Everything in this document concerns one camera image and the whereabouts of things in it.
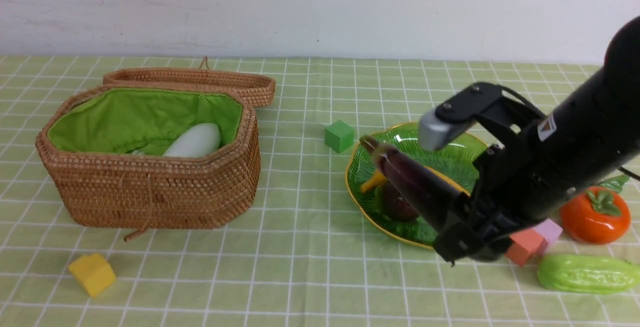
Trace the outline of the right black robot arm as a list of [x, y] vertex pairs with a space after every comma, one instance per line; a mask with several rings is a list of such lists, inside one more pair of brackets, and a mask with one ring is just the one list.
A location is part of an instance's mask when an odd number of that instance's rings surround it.
[[474, 160], [471, 196], [431, 223], [435, 252], [448, 263], [498, 259], [510, 235], [540, 224], [639, 154], [639, 19], [615, 33], [602, 67], [547, 115], [505, 92], [476, 82], [423, 116], [426, 150], [474, 124], [502, 143]]

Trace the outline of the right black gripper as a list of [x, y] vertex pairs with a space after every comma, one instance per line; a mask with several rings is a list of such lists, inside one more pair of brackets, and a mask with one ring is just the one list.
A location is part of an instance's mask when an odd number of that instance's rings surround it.
[[478, 180], [471, 194], [470, 215], [464, 222], [448, 211], [432, 243], [434, 251], [451, 266], [470, 257], [496, 260], [512, 244], [510, 235], [534, 227], [546, 218], [543, 179], [538, 172], [544, 160], [541, 147], [492, 145], [475, 159]]

